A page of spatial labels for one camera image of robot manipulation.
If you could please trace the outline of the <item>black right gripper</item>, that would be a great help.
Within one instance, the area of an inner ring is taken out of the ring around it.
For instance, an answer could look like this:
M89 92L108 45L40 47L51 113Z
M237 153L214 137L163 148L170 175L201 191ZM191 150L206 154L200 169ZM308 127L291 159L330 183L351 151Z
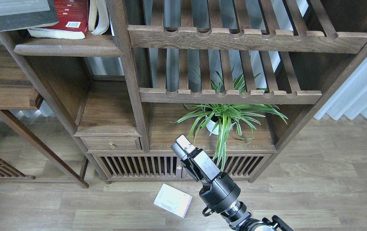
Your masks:
M227 173L220 171L202 149L195 147L184 134L175 140L171 149L181 159L191 177L203 185L199 191L199 196L206 204L203 214L235 214L241 209L241 202L237 200L239 186Z

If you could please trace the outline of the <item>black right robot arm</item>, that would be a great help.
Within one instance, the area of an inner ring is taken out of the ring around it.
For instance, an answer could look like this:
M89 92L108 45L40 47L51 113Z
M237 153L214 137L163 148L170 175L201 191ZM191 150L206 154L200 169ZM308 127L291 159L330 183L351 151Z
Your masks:
M226 173L221 171L203 149L195 147L185 135L180 135L171 146L190 176L202 183L199 196L206 204L205 217L219 213L236 231L290 231L291 228L278 216L272 220L255 219L246 205L238 200L241 189Z

